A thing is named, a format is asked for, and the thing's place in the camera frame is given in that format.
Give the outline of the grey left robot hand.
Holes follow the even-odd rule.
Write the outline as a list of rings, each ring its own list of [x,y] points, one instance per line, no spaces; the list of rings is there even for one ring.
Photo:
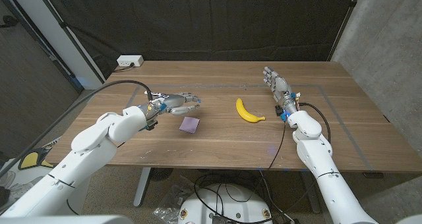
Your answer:
[[[139,105],[147,120],[152,120],[163,113],[183,115],[200,107],[202,100],[191,93],[162,94],[152,92],[152,100]]]

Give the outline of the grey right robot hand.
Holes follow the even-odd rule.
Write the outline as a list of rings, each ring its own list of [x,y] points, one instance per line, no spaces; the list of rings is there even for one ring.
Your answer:
[[[270,88],[274,100],[286,112],[287,116],[298,112],[293,90],[287,81],[270,67],[264,67],[264,83]]]

